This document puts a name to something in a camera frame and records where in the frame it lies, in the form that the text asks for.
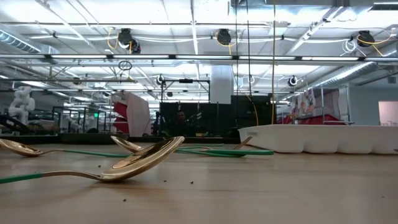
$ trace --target table surface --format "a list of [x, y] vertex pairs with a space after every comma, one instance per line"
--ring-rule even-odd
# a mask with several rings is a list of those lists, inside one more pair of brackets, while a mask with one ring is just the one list
[[[36, 147], [44, 151], [126, 153], [116, 145]], [[0, 176], [51, 170], [100, 174], [117, 160], [62, 152], [22, 158], [0, 149]], [[172, 154], [153, 169], [118, 184], [80, 177], [2, 184], [0, 202], [2, 224], [395, 224], [398, 157], [301, 153], [218, 158]]]

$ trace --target duct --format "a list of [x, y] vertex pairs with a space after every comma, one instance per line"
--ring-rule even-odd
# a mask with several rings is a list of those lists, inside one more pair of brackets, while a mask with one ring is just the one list
[[[387, 57], [398, 57], [398, 44], [390, 44], [381, 49]], [[318, 86], [340, 86], [355, 78], [371, 73], [379, 68], [377, 62], [366, 62], [354, 66], [347, 66], [324, 76], [321, 80], [311, 83], [308, 87], [303, 87], [299, 91], [307, 90], [307, 88], [315, 88]]]
[[57, 49], [26, 39], [2, 24], [0, 24], [0, 41], [30, 54], [59, 54]]

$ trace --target spoon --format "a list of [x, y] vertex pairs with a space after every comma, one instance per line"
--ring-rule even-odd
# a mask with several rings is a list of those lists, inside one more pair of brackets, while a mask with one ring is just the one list
[[9, 177], [1, 177], [0, 184], [38, 179], [42, 177], [53, 177], [60, 175], [72, 175], [78, 177], [85, 177], [89, 179], [99, 180], [102, 182], [115, 182], [134, 177], [150, 168], [159, 164], [167, 156], [171, 155], [179, 145], [184, 141], [184, 137], [174, 137], [168, 140], [158, 142], [152, 146], [146, 147], [143, 150], [131, 154], [129, 157], [117, 162], [112, 168], [102, 172], [100, 175], [90, 174], [86, 172], [60, 170], [52, 172], [43, 172], [38, 174], [17, 175]]
[[[130, 152], [137, 152], [141, 150], [140, 146], [137, 146], [127, 140], [121, 139], [116, 136], [111, 136], [113, 141], [115, 141], [119, 146], [127, 149]], [[190, 154], [203, 154], [205, 156], [219, 156], [219, 157], [243, 157], [245, 155], [261, 155], [261, 156], [270, 156], [274, 154], [274, 151], [271, 150], [239, 150], [243, 146], [245, 146], [250, 140], [251, 136], [243, 140], [240, 144], [238, 144], [233, 149], [202, 149], [202, 150], [188, 150], [188, 148], [177, 149], [176, 152], [179, 153], [190, 153]]]
[[[50, 152], [72, 152], [72, 153], [79, 153], [79, 154], [89, 154], [89, 155], [94, 155], [94, 156], [106, 156], [106, 157], [118, 157], [118, 158], [124, 158], [127, 156], [130, 156], [129, 154], [107, 154], [107, 153], [100, 153], [100, 152], [90, 152], [90, 151], [78, 151], [78, 150], [68, 150], [68, 149], [53, 149], [47, 152], [43, 152], [39, 149], [36, 149], [34, 147], [30, 147], [18, 142], [6, 140], [6, 139], [0, 139], [0, 146], [10, 150], [11, 152], [14, 152], [16, 154], [26, 156], [26, 157], [37, 157], [41, 156]], [[129, 142], [129, 147], [133, 149], [139, 149], [142, 150], [140, 146], [137, 146], [131, 142]]]

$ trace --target white wall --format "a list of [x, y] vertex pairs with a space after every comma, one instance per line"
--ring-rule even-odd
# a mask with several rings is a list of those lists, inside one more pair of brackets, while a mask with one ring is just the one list
[[398, 101], [393, 88], [350, 87], [351, 120], [355, 125], [379, 125], [379, 101]]
[[383, 126], [397, 126], [398, 101], [379, 102], [380, 123]]

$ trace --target ceiling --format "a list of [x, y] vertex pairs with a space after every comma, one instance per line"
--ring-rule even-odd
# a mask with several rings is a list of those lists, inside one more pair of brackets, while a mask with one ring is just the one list
[[[229, 47], [217, 43], [214, 35], [220, 28], [229, 29], [233, 42], [231, 55], [272, 55], [274, 28], [272, 22], [273, 6], [239, 6], [237, 15], [235, 7], [228, 7], [228, 0], [49, 0], [47, 4], [51, 10], [58, 14], [65, 22], [54, 13], [47, 10], [37, 1], [40, 0], [2, 0], [0, 1], [0, 24], [7, 27], [14, 34], [24, 40], [29, 40], [37, 45], [49, 45], [60, 54], [126, 54], [127, 51], [116, 45], [116, 33], [121, 28], [128, 27], [132, 35], [139, 41], [141, 54], [189, 54], [189, 55], [229, 55]], [[278, 5], [276, 6], [275, 24], [275, 55], [298, 56], [330, 56], [352, 57], [363, 55], [376, 55], [372, 47], [354, 46], [347, 52], [347, 40], [356, 38], [360, 30], [369, 30], [376, 41], [386, 40], [391, 34], [396, 33], [398, 26], [398, 13], [396, 11], [370, 11], [371, 4], [354, 7], [343, 7], [322, 23], [325, 17], [330, 16], [332, 9], [320, 1], [318, 5]], [[293, 46], [303, 38], [307, 32], [313, 32], [305, 38], [295, 50]], [[87, 44], [81, 37], [89, 40]], [[381, 51], [387, 45], [396, 42], [392, 37], [377, 45]], [[23, 54], [24, 52], [0, 42], [0, 53]], [[30, 60], [14, 60], [26, 63]], [[57, 78], [82, 77], [103, 79], [103, 85], [73, 86], [64, 85], [64, 88], [99, 88], [109, 89], [138, 89], [145, 90], [159, 88], [156, 86], [156, 77], [163, 74], [169, 79], [192, 78], [209, 79], [211, 68], [217, 66], [212, 62], [181, 63], [173, 66], [171, 62], [162, 65], [150, 66], [150, 60], [141, 60], [142, 66], [134, 66], [129, 72], [118, 73], [118, 78], [126, 79], [130, 76], [138, 83], [107, 83], [106, 80], [115, 76], [118, 68], [105, 66], [81, 67], [70, 66], [60, 72]], [[230, 64], [234, 75], [239, 78], [239, 88], [249, 88], [249, 65], [247, 63]], [[274, 69], [276, 90], [291, 90], [287, 85], [287, 78], [295, 75], [300, 81], [299, 86], [309, 85], [319, 78], [343, 67], [344, 64], [330, 65], [288, 65], [277, 64]], [[48, 75], [49, 66], [33, 66], [31, 69]], [[59, 72], [63, 67], [52, 65], [53, 73]], [[265, 64], [250, 65], [250, 74], [253, 77], [251, 87], [255, 90], [269, 91], [272, 88], [272, 66]], [[197, 83], [175, 83], [172, 89], [204, 90]], [[147, 93], [141, 94], [151, 103], [156, 103]], [[202, 93], [177, 93], [175, 99], [206, 99]]]

